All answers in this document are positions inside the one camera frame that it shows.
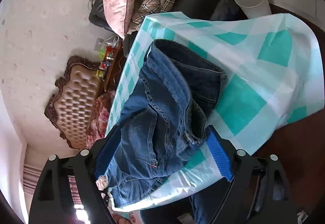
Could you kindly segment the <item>red floral bed blanket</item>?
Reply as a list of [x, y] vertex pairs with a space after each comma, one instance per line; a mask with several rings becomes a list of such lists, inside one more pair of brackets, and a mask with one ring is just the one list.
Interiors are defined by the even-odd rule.
[[86, 130], [86, 145], [90, 149], [93, 144], [105, 137], [106, 126], [116, 92], [111, 90], [100, 95], [93, 106], [91, 121]]

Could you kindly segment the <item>white cylindrical bin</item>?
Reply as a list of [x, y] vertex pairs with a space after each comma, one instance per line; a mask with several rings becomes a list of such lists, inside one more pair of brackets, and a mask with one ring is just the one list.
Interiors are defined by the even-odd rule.
[[248, 19], [271, 15], [268, 0], [234, 0]]

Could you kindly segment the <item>blue denim jeans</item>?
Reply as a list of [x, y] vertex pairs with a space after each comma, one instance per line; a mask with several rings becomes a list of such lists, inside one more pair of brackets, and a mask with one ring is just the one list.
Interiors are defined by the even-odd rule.
[[121, 142], [105, 177], [116, 208], [134, 204], [181, 170], [206, 140], [206, 119], [226, 80], [218, 66], [154, 40], [118, 121]]

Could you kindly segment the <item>tufted brown leather headboard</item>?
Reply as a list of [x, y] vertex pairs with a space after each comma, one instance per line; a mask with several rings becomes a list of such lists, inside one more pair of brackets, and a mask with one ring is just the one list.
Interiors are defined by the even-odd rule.
[[80, 56], [70, 57], [64, 74], [54, 83], [58, 92], [45, 107], [45, 116], [72, 149], [87, 146], [86, 130], [103, 86], [102, 78], [96, 74], [99, 66], [99, 62]]

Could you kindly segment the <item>pink striped curtain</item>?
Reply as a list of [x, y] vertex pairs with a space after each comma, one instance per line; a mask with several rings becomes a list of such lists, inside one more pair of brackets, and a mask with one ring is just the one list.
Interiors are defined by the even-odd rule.
[[[37, 186], [37, 182], [42, 170], [32, 165], [25, 164], [23, 168], [23, 189], [24, 192], [33, 195]], [[76, 179], [74, 176], [68, 176], [70, 192], [75, 205], [81, 205]]]

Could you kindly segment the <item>teal checkered tablecloth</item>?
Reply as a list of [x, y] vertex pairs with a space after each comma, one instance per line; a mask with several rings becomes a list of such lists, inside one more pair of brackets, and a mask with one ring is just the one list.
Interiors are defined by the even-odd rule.
[[168, 39], [220, 66], [227, 75], [207, 119], [222, 138], [255, 153], [284, 125], [324, 107], [320, 46], [307, 24], [291, 14], [242, 21], [205, 21], [181, 12], [148, 16], [126, 60], [107, 128], [133, 92], [144, 56], [155, 39]]

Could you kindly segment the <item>clutter of nightstand items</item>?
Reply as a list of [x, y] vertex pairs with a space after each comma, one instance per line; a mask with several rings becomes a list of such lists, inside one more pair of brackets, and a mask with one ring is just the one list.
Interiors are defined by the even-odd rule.
[[104, 40], [98, 38], [95, 44], [95, 51], [99, 53], [100, 66], [97, 70], [97, 76], [104, 78], [108, 68], [112, 65], [115, 60], [115, 55], [119, 45], [121, 44], [120, 37], [117, 35], [110, 36], [108, 39]]

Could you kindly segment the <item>dark wooden nightstand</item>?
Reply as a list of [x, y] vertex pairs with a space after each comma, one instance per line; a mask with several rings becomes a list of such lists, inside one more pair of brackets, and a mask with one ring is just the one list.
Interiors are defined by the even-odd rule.
[[107, 69], [103, 87], [105, 92], [109, 90], [116, 90], [126, 59], [127, 58], [125, 57], [123, 51], [123, 44], [120, 42], [118, 47], [113, 50], [113, 60], [110, 61], [110, 66]]

